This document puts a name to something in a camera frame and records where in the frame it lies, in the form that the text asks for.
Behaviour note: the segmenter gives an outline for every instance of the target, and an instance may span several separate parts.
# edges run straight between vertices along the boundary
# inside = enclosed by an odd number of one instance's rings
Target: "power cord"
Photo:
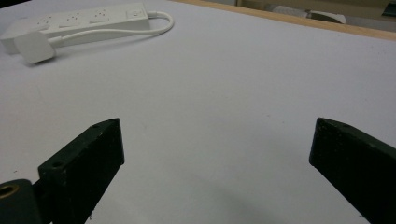
[[[55,48],[62,45],[64,41],[80,38],[86,35],[98,34],[127,34],[127,35],[160,35],[170,29],[175,24],[171,15],[160,11],[148,12],[149,19],[165,19],[168,24],[161,29],[154,30],[117,30],[117,29],[99,29],[78,32],[72,35],[56,36],[50,39],[40,33],[32,32],[26,35],[18,36],[14,39],[15,46],[28,63],[39,63],[56,56]]]

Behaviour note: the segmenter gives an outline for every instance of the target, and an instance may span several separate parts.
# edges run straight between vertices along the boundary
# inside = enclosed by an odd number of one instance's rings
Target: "socket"
[[[18,53],[14,38],[20,35],[39,31],[46,38],[52,38],[98,29],[149,30],[149,16],[143,3],[53,13],[15,21],[0,36],[0,41],[5,46],[7,53],[14,54]],[[87,35],[65,41],[63,46],[124,36],[127,36],[127,34]]]

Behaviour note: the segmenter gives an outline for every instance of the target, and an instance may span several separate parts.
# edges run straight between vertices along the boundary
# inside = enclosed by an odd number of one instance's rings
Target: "white power strip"
[[[149,19],[168,24],[150,29]],[[62,12],[14,22],[0,40],[10,54],[20,53],[28,63],[39,63],[56,55],[56,47],[118,38],[128,35],[160,35],[172,29],[172,16],[147,12],[142,3]]]
[[[0,41],[9,54],[14,54],[19,52],[14,44],[14,38],[30,32],[39,31],[47,38],[51,38],[98,29],[149,30],[148,13],[142,3],[54,13],[47,16],[15,21],[0,36]],[[65,41],[63,45],[70,46],[127,35],[87,35]]]

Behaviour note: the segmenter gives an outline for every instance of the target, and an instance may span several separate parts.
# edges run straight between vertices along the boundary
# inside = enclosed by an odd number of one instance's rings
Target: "white table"
[[[36,0],[21,17],[124,1]],[[396,45],[150,0],[175,27],[58,50],[28,65],[0,47],[0,182],[90,125],[120,118],[126,163],[88,223],[368,223],[308,163],[317,117],[396,146]]]

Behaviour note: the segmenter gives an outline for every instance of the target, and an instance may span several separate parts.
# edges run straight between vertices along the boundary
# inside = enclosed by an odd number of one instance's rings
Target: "plug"
[[[28,63],[39,63],[56,55],[55,48],[41,32],[32,32],[14,38],[15,46]]]

